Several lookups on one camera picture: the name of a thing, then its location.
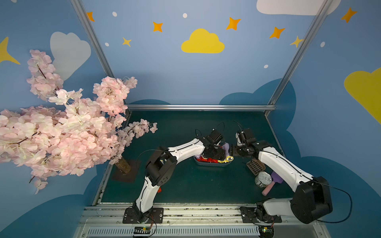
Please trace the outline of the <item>purple flashlight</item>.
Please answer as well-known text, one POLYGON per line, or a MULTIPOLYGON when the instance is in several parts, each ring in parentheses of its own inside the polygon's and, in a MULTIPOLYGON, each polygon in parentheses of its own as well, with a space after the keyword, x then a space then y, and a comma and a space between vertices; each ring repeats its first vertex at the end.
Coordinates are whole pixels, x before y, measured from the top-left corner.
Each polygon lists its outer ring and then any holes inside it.
POLYGON ((225 143, 222 145, 222 149, 224 150, 224 153, 225 153, 224 158, 229 157, 229 156, 230 156, 230 152, 229 152, 230 145, 229 145, 228 143, 225 142, 225 143))

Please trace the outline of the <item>blue plastic storage box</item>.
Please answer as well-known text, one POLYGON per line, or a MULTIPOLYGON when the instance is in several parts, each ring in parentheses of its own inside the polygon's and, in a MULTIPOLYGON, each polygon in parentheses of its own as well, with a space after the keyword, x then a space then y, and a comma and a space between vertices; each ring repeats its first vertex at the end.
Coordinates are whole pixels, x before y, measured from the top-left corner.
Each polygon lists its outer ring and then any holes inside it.
POLYGON ((228 143, 223 145, 208 145, 200 155, 193 157, 200 166, 226 167, 234 161, 231 146, 228 143))

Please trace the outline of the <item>pale green flashlight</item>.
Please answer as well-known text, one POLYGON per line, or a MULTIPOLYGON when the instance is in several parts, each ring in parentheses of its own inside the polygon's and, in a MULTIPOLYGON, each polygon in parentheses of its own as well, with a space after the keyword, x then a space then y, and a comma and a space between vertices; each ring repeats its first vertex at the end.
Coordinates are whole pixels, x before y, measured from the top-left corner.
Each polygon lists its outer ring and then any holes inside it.
POLYGON ((218 163, 228 164, 228 163, 231 163, 233 160, 234 160, 233 156, 227 156, 224 160, 218 160, 218 163))

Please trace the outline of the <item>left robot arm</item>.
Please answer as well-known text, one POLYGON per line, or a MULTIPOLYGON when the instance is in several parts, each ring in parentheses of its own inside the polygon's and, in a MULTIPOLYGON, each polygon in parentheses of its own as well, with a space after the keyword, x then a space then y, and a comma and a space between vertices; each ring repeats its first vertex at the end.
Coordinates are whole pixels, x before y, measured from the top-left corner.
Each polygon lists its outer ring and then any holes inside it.
POLYGON ((133 204, 134 212, 139 216, 147 215, 153 208, 158 190, 169 181, 177 164, 218 148, 222 140, 223 135, 214 129, 209 135, 197 136, 187 143, 156 149, 145 167, 144 184, 133 204))

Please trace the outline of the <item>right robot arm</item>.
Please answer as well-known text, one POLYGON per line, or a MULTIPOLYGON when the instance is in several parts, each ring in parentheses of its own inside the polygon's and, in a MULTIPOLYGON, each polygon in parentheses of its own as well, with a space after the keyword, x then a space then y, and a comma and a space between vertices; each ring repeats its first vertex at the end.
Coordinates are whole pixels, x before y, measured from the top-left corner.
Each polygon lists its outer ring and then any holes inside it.
POLYGON ((251 129, 236 132, 234 156, 252 157, 275 172, 294 192, 292 198, 272 198, 256 204, 256 217, 271 223, 277 216, 292 216, 309 224, 333 211, 328 181, 294 165, 267 141, 258 141, 251 129))

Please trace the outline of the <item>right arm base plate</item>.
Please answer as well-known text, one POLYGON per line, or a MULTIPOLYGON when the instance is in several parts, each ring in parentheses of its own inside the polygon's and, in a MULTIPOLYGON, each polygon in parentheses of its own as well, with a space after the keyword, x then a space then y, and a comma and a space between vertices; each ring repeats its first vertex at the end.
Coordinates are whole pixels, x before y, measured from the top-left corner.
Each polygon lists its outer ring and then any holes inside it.
POLYGON ((279 215, 269 215, 262 206, 259 207, 240 207, 243 223, 272 224, 282 223, 279 215))

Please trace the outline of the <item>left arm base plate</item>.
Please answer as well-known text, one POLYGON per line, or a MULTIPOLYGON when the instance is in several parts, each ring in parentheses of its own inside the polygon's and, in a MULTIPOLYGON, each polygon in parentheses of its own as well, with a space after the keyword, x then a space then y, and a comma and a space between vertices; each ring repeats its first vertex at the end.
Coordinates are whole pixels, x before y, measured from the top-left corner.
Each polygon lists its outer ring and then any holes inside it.
POLYGON ((163 208, 152 208, 145 213, 132 207, 128 207, 123 215, 123 224, 162 224, 164 218, 163 208))

